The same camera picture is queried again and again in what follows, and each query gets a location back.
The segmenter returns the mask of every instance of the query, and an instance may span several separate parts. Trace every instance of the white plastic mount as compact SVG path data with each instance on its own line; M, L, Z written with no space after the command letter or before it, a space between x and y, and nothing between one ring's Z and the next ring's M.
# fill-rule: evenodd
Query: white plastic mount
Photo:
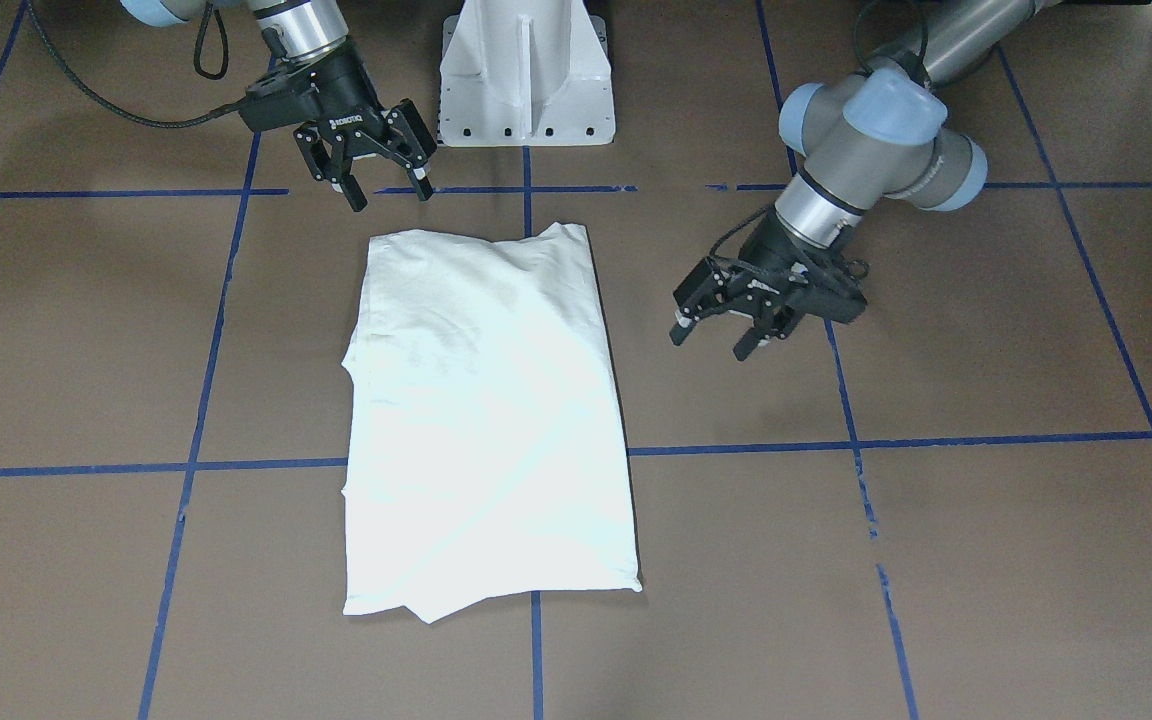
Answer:
M607 26L581 0L467 0L444 23L444 145L607 145Z

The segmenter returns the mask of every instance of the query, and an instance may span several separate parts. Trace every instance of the white towel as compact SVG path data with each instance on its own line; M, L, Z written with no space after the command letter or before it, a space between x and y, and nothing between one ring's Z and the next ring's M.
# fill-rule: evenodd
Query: white towel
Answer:
M484 598L641 591L626 434L589 237L371 238L344 612L433 623Z

